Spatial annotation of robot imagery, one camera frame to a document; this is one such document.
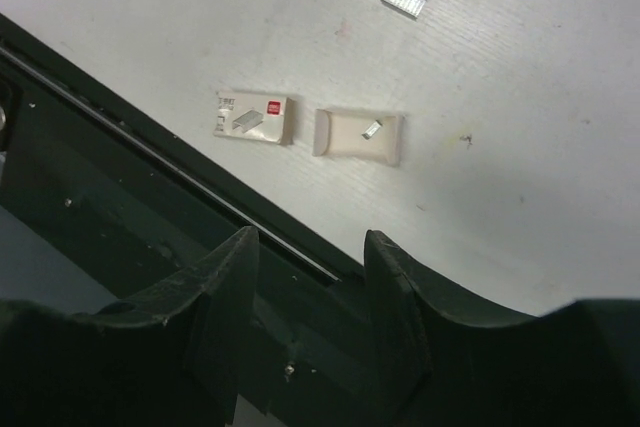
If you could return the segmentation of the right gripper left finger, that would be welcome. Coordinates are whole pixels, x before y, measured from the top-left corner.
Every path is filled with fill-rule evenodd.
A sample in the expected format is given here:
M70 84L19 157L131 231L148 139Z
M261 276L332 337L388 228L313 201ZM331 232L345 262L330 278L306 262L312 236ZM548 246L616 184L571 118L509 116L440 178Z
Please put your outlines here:
M232 424L258 269L259 235L245 227L95 314L3 301L2 424Z

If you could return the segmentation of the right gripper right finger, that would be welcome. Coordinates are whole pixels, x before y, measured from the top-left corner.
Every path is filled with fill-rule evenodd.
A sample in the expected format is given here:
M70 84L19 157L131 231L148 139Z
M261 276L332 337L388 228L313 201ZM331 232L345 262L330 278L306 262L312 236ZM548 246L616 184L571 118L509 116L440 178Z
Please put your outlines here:
M639 304L582 299L531 316L364 243L384 418L394 426L635 426Z

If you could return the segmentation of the staples inside open tray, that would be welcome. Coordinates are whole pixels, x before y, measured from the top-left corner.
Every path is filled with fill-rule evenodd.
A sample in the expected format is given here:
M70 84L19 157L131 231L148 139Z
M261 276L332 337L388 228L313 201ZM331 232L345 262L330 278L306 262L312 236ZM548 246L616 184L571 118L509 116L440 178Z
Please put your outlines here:
M383 127L382 123L378 120L374 120L361 134L361 136L365 140L370 140L374 135L376 135L380 129Z

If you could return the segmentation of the open staple box tray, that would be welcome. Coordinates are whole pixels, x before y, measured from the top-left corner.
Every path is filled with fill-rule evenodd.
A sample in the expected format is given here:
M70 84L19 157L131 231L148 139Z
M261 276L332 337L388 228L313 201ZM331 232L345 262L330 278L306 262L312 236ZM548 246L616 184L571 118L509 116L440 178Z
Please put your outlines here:
M383 127L370 140L361 134L374 121ZM400 163L404 116L362 109L317 109L314 116L312 155L354 157L397 166Z

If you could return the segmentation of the staple box with red dot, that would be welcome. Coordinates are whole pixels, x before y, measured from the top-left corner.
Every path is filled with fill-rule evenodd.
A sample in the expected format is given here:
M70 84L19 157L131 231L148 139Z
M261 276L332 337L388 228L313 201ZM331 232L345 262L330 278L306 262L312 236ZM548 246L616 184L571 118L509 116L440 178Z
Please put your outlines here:
M213 133L218 137L289 145L294 111L295 102L287 96L219 91Z

